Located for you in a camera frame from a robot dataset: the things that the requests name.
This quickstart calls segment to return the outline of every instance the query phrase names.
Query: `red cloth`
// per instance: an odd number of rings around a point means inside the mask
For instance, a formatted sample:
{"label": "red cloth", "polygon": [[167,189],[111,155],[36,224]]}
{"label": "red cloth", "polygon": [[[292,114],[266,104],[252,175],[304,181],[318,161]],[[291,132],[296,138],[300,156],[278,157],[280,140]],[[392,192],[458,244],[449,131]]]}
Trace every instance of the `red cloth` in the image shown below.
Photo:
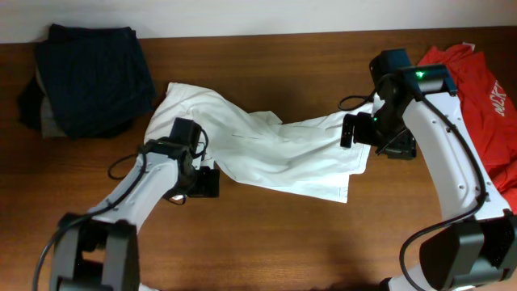
{"label": "red cloth", "polygon": [[431,48],[419,65],[445,64],[458,86],[461,113],[490,178],[517,213],[517,111],[485,64],[466,44]]}

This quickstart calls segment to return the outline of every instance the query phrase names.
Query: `white fabric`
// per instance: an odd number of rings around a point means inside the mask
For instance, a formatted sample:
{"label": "white fabric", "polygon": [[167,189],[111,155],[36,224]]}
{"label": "white fabric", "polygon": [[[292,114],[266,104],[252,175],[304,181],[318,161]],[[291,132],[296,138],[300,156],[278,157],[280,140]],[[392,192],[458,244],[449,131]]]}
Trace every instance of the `white fabric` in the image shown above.
{"label": "white fabric", "polygon": [[[350,113],[371,110],[366,104]],[[281,124],[273,112],[248,114],[215,91],[170,83],[145,141],[169,136],[176,117],[192,119],[208,134],[204,165],[215,161],[240,183],[347,202],[349,175],[364,172],[370,146],[339,146],[345,114]]]}

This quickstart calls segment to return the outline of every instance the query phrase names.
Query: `white background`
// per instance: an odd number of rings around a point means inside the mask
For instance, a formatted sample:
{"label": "white background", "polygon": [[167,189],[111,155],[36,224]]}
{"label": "white background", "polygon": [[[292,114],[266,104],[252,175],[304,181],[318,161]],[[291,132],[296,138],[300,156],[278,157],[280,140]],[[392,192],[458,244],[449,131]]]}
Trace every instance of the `white background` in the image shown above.
{"label": "white background", "polygon": [[517,0],[0,0],[0,43],[50,23],[140,38],[517,25]]}

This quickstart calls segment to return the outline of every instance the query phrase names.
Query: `wood grain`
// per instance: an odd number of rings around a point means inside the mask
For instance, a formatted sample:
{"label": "wood grain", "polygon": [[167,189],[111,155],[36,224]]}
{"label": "wood grain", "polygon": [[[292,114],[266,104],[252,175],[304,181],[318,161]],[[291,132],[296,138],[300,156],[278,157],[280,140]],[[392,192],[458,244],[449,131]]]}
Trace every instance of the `wood grain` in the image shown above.
{"label": "wood grain", "polygon": [[[168,82],[221,93],[248,112],[284,122],[335,112],[345,95],[372,89],[368,63],[406,48],[418,61],[432,46],[462,41],[485,52],[517,96],[517,27],[142,40],[163,98]],[[34,44],[0,45],[0,289],[29,289],[36,259],[57,221],[96,205],[117,184],[106,170],[142,142],[150,116],[111,140],[42,140],[17,122],[15,98],[34,74]],[[440,220],[425,162],[371,155],[353,175],[347,204],[221,178],[221,198],[157,205],[139,236],[141,279],[166,290],[308,290],[398,276],[401,244]],[[417,247],[408,263],[417,262]],[[40,286],[47,289],[49,259]],[[514,290],[517,280],[484,290]]]}

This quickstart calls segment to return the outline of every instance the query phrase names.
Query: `dark blue cloth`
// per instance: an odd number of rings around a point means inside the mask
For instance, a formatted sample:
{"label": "dark blue cloth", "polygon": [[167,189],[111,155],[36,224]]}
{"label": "dark blue cloth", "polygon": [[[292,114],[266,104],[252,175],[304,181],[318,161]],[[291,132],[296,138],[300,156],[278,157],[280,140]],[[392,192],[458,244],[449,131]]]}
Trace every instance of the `dark blue cloth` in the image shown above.
{"label": "dark blue cloth", "polygon": [[131,28],[53,24],[36,46],[36,63],[54,118],[71,138],[97,137],[153,111],[156,96]]}

